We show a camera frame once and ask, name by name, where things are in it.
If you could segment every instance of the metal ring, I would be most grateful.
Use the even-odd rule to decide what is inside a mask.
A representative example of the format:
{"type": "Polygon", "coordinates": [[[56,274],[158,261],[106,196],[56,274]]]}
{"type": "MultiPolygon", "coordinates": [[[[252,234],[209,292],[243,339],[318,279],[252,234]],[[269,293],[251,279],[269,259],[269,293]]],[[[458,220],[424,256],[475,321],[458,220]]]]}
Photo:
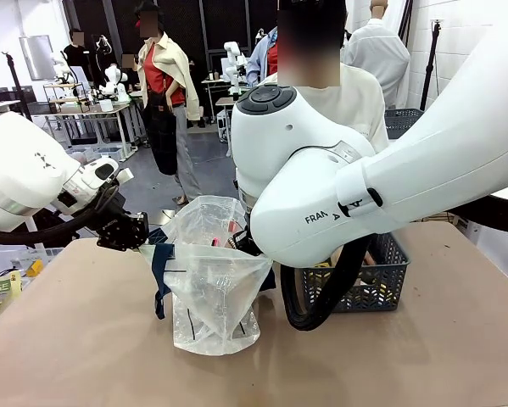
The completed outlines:
{"type": "Polygon", "coordinates": [[[9,212],[12,215],[18,216],[33,216],[40,210],[36,208],[31,208],[29,206],[25,206],[22,203],[14,201],[13,199],[6,196],[3,192],[1,192],[1,190],[0,190],[0,208],[2,210],[9,212]]]}

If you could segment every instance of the beige jacket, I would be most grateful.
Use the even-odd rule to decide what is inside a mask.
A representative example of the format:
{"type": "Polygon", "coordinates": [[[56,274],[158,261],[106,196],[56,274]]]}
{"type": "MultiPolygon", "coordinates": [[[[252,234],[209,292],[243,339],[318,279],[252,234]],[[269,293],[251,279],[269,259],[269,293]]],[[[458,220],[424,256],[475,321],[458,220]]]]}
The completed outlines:
{"type": "MultiPolygon", "coordinates": [[[[142,100],[145,106],[148,102],[148,87],[143,66],[154,41],[154,38],[147,39],[141,51],[138,53],[138,79],[141,82],[142,100]]],[[[199,98],[189,73],[187,55],[181,50],[178,44],[167,36],[167,34],[164,34],[161,40],[155,44],[152,62],[156,68],[172,76],[172,78],[186,90],[187,118],[192,121],[200,120],[199,98]]]]}

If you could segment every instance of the black shirt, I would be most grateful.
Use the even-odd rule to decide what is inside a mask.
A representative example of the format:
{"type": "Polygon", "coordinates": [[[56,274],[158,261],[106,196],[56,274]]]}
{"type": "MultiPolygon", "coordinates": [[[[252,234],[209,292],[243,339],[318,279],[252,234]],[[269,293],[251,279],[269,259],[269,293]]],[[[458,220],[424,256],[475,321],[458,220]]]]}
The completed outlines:
{"type": "Polygon", "coordinates": [[[82,46],[74,47],[68,45],[64,49],[65,55],[67,55],[67,64],[69,66],[81,66],[86,74],[86,78],[91,81],[92,76],[90,75],[89,62],[87,54],[84,54],[86,49],[82,46]]]}

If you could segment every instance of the transparent plastic container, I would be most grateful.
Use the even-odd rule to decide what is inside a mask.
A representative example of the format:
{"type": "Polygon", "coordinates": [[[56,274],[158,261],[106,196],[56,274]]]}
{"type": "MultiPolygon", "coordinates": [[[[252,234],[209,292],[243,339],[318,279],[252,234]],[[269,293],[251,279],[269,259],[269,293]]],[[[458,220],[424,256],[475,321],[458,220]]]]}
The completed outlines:
{"type": "Polygon", "coordinates": [[[44,270],[62,250],[62,248],[47,248],[45,250],[25,249],[0,251],[0,276],[5,276],[12,270],[20,270],[22,289],[24,290],[34,279],[25,275],[31,265],[37,260],[41,260],[44,270]]]}

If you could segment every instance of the brown tabletop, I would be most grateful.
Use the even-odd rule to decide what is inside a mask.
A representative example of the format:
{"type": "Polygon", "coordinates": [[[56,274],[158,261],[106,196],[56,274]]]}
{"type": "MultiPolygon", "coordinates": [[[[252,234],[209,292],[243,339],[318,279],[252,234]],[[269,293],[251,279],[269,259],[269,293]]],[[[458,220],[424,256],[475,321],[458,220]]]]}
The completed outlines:
{"type": "Polygon", "coordinates": [[[274,291],[259,341],[220,358],[173,348],[140,254],[72,243],[0,317],[0,407],[508,405],[508,279],[451,225],[398,236],[397,311],[297,332],[274,291]]]}

